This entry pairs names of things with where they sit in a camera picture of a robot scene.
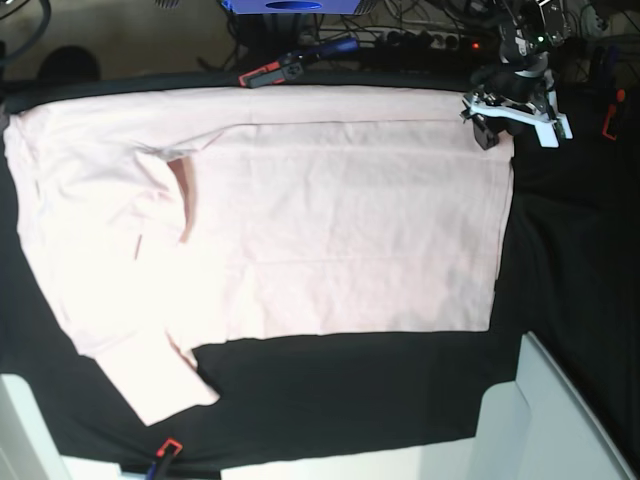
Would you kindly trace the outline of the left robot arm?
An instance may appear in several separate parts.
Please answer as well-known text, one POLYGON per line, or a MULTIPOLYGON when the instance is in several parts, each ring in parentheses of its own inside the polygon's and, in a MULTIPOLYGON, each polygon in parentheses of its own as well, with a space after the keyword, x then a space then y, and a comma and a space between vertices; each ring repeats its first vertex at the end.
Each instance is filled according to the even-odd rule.
POLYGON ((489 150, 499 134, 515 136, 523 126, 534 128, 545 148, 571 140, 566 114, 559 111, 551 51, 569 36, 560 1, 506 2, 508 17, 498 22, 498 63, 471 76, 472 89, 463 97, 461 118, 473 124, 476 143, 489 150))

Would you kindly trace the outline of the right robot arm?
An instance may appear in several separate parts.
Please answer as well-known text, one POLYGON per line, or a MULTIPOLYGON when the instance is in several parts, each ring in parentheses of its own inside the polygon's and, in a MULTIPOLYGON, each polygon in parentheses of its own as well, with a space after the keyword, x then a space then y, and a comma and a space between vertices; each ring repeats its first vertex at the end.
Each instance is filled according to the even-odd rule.
POLYGON ((47 0, 1 2, 1 68, 45 52, 52 16, 47 0))

